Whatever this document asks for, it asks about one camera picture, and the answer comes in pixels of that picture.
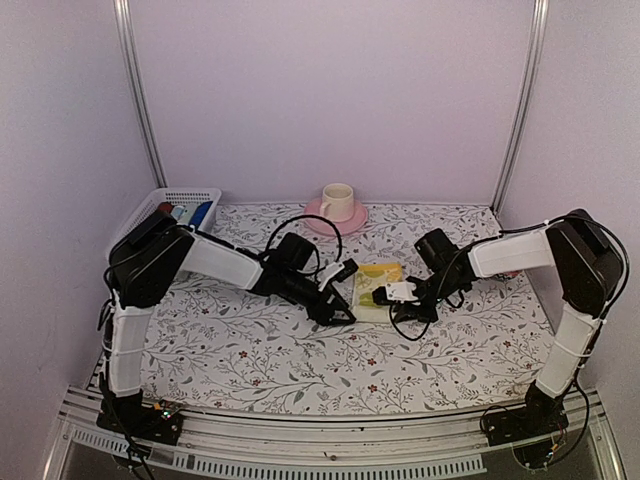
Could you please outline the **yellow patterned towel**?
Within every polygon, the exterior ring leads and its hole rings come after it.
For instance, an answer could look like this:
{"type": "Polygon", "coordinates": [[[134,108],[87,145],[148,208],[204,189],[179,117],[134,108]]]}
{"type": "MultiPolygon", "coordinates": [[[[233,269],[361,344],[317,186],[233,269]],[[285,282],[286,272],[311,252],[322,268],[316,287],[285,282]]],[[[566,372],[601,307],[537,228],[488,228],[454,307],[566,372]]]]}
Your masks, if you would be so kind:
{"type": "Polygon", "coordinates": [[[359,322],[388,324],[389,307],[377,305],[373,292],[378,288],[403,280],[399,263],[361,265],[355,274],[351,311],[359,322]]]}

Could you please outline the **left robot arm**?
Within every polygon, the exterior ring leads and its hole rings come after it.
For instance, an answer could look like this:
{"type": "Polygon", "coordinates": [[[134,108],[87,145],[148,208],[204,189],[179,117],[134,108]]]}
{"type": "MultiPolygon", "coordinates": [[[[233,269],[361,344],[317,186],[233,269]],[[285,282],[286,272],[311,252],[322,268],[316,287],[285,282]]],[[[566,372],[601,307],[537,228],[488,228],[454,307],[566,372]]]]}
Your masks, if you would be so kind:
{"type": "Polygon", "coordinates": [[[107,398],[115,398],[108,410],[111,419],[128,434],[148,426],[148,412],[137,403],[146,332],[156,306],[182,272],[254,295],[278,296],[302,306],[320,326],[355,323],[335,286],[356,273],[356,262],[337,257],[306,271],[309,259],[318,256],[315,244],[293,232],[280,241],[268,239],[264,250],[254,253],[154,211],[111,249],[103,274],[110,297],[99,323],[107,359],[100,385],[107,398]]]}

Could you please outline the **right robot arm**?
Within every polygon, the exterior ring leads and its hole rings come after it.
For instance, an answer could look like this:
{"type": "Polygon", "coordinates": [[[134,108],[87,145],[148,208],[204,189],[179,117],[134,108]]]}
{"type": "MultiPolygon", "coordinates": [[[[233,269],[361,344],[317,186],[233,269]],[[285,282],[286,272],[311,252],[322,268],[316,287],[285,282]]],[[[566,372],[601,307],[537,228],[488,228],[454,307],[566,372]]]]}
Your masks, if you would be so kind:
{"type": "Polygon", "coordinates": [[[375,304],[388,306],[392,324],[437,321],[437,306],[463,296],[474,282],[516,271],[552,268],[563,303],[554,343],[529,388],[533,400],[517,415],[517,427],[537,436],[552,424],[551,400],[564,396],[578,369],[590,357],[601,326],[626,288],[630,262],[622,242],[586,210],[530,227],[503,230],[467,246],[455,245],[441,229],[415,244],[430,276],[386,283],[373,292],[375,304]]]}

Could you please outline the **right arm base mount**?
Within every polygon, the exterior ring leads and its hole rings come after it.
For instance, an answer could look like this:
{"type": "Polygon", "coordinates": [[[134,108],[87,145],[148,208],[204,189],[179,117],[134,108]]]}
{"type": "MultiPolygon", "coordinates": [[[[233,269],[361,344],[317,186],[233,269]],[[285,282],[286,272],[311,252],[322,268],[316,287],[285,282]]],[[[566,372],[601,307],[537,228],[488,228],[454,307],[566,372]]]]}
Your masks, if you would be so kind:
{"type": "Polygon", "coordinates": [[[497,446],[560,432],[569,426],[569,420],[561,401],[543,396],[528,399],[519,408],[490,408],[479,426],[489,445],[497,446]]]}

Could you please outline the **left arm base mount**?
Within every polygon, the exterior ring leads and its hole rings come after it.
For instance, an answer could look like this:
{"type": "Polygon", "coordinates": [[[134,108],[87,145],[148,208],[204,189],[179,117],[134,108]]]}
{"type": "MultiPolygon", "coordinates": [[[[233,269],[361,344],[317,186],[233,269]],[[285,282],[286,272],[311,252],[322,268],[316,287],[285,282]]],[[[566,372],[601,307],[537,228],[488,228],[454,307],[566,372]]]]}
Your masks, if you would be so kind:
{"type": "Polygon", "coordinates": [[[141,392],[127,397],[108,393],[101,401],[96,425],[104,430],[127,434],[133,439],[176,446],[183,421],[179,413],[144,406],[141,392]]]}

